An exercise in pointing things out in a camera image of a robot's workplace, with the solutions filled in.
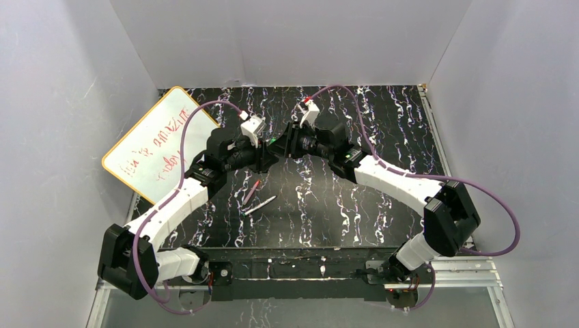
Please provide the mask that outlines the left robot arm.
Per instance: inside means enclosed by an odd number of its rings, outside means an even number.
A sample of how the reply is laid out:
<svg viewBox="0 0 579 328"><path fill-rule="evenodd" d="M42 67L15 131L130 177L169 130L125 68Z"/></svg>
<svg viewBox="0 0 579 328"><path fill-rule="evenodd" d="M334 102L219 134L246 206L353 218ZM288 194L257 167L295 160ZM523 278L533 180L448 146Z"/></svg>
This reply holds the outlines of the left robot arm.
<svg viewBox="0 0 579 328"><path fill-rule="evenodd" d="M248 168L266 173L279 158L258 139L253 145L245 135L234 139L216 128L190 165L184 179L144 215L125 226L111 225L104 233L97 275L139 300L151 295L155 285L191 276L200 279L208 257L193 246L163 251L164 240L192 212L201 208L225 185L229 172Z"/></svg>

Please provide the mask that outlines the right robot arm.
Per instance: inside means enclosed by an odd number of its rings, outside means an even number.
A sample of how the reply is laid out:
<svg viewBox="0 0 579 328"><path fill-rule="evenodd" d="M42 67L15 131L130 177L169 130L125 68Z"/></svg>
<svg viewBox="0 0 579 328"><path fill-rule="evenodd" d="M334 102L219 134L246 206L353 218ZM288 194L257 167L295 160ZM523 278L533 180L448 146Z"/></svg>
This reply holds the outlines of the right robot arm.
<svg viewBox="0 0 579 328"><path fill-rule="evenodd" d="M423 231L403 243L380 268L368 270L371 275L403 282L423 264L439 256L455 256L481 223L464 183L414 178L398 167L381 165L368 150L350 142L343 124L313 129L290 122L268 148L285 158L308 154L325 159L336 176L385 193L422 216Z"/></svg>

